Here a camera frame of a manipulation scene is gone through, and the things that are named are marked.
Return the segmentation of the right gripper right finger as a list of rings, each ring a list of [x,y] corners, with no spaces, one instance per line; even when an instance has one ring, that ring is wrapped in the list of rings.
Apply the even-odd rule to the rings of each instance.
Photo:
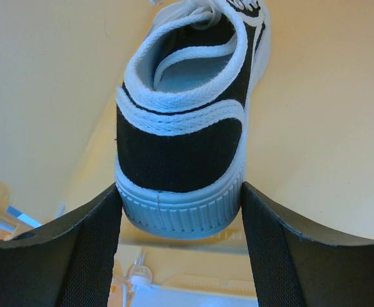
[[[247,182],[241,204],[259,306],[374,306],[374,240],[312,221]]]

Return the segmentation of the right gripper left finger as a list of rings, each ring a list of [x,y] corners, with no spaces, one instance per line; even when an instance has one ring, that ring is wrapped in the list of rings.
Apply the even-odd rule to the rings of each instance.
[[[121,217],[111,185],[41,227],[0,240],[0,306],[107,306]]]

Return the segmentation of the black white sneaker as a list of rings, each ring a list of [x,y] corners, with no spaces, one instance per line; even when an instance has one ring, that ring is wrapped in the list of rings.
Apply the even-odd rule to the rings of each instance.
[[[270,45],[263,1],[178,1],[156,14],[116,90],[115,180],[135,227],[192,240],[235,219]]]

